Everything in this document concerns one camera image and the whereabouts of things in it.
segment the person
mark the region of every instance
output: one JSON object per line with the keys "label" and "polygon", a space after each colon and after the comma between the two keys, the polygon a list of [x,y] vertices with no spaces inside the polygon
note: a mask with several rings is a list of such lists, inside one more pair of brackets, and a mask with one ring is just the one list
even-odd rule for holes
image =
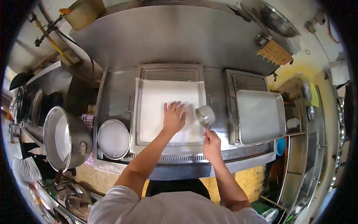
{"label": "person", "polygon": [[[36,190],[34,182],[39,180],[50,179],[56,177],[57,172],[52,168],[46,160],[46,156],[32,154],[29,152],[34,148],[39,148],[36,143],[20,142],[22,159],[14,158],[12,169],[16,182],[23,188]],[[76,175],[76,170],[69,170]]]}
{"label": "person", "polygon": [[180,102],[168,106],[164,104],[163,129],[127,165],[108,193],[93,205],[88,224],[267,223],[250,207],[245,192],[233,179],[221,157],[220,138],[208,128],[203,134],[203,153],[214,167],[224,207],[195,193],[195,190],[188,190],[188,186],[186,191],[161,192],[151,197],[141,197],[144,182],[156,166],[163,149],[185,124],[186,112],[181,115],[183,108],[184,104]]}

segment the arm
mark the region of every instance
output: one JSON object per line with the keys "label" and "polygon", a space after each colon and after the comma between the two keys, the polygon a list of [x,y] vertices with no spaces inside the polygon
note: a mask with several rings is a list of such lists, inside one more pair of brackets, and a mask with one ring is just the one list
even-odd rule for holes
{"label": "arm", "polygon": [[169,104],[167,108],[167,104],[164,104],[163,129],[158,136],[128,164],[114,186],[127,186],[134,190],[139,198],[142,197],[144,182],[158,163],[162,151],[171,138],[185,125],[187,113],[184,112],[180,117],[185,104],[179,105],[180,102],[173,102]]}
{"label": "arm", "polygon": [[206,128],[203,153],[214,167],[219,194],[225,207],[231,211],[251,207],[248,198],[240,185],[232,178],[221,157],[221,140],[214,131]]}

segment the striped cloth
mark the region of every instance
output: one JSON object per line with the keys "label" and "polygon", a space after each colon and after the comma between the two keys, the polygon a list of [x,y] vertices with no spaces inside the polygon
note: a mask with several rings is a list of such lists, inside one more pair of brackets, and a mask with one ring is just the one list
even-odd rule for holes
{"label": "striped cloth", "polygon": [[[81,119],[83,120],[84,124],[88,127],[90,131],[93,130],[93,118],[95,116],[92,114],[82,114]],[[89,155],[88,159],[84,162],[85,164],[94,166],[95,161],[93,160],[93,152]]]}

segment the white shirt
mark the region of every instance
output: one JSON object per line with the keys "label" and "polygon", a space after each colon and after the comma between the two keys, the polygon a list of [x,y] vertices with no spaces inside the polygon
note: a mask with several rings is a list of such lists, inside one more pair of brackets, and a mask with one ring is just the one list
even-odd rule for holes
{"label": "white shirt", "polygon": [[13,160],[13,172],[16,181],[21,187],[29,189],[29,182],[41,180],[41,174],[32,157]]}
{"label": "white shirt", "polygon": [[110,189],[93,205],[89,215],[88,224],[268,223],[252,208],[230,211],[190,191],[160,193],[139,199],[126,186],[114,186]]}

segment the blue bucket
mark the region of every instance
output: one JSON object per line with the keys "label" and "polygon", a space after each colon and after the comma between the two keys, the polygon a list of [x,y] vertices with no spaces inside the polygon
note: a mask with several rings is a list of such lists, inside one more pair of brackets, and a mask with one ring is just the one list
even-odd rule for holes
{"label": "blue bucket", "polygon": [[285,137],[276,140],[276,155],[282,156],[286,150]]}

